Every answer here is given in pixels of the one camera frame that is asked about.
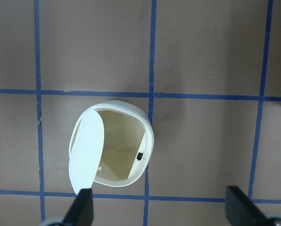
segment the white oval lid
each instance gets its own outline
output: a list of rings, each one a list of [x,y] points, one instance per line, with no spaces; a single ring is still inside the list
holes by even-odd
[[[91,188],[104,145],[103,120],[95,110],[87,109],[78,123],[71,138],[74,143],[69,155],[69,178],[76,194],[83,188]]]

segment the open container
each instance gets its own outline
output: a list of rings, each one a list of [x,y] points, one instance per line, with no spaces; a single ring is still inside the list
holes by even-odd
[[[123,187],[145,171],[154,144],[147,115],[122,101],[91,106],[75,124],[69,143],[69,178],[76,194],[92,183]]]

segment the white trash can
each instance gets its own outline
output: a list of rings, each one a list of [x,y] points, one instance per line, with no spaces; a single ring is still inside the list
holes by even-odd
[[[91,106],[75,124],[69,143],[69,178],[76,194],[92,183],[123,187],[145,171],[154,144],[147,115],[122,101]]]

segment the tile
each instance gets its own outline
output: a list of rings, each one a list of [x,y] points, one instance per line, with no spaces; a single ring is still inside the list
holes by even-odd
[[[256,204],[264,214],[276,214],[281,217],[281,204]]]
[[[0,1],[0,89],[35,89],[33,1]]]
[[[213,202],[150,201],[148,226],[222,225],[230,224],[225,218],[225,204]]]
[[[64,216],[74,198],[45,197],[47,218]],[[93,225],[140,226],[143,224],[144,201],[124,199],[93,199]]]
[[[281,199],[281,102],[264,103],[253,198]]]
[[[39,190],[36,96],[0,94],[0,189]]]
[[[41,0],[43,89],[148,92],[150,0]]]
[[[247,192],[256,101],[155,99],[150,195],[224,198]]]
[[[40,198],[38,196],[0,195],[0,226],[36,226],[40,222]]]
[[[267,1],[157,1],[155,91],[258,95]]]
[[[74,125],[88,107],[115,99],[134,104],[148,112],[147,98],[42,96],[45,191],[74,192],[68,175],[68,146]],[[93,192],[144,195],[144,176],[133,185],[122,188],[94,185]]]
[[[265,95],[281,97],[281,1],[273,2]]]

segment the black latch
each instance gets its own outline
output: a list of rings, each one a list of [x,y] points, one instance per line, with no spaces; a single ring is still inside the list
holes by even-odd
[[[137,158],[138,161],[141,160],[142,155],[143,155],[143,153],[138,153],[138,154],[137,154],[137,157],[136,157],[136,158]]]

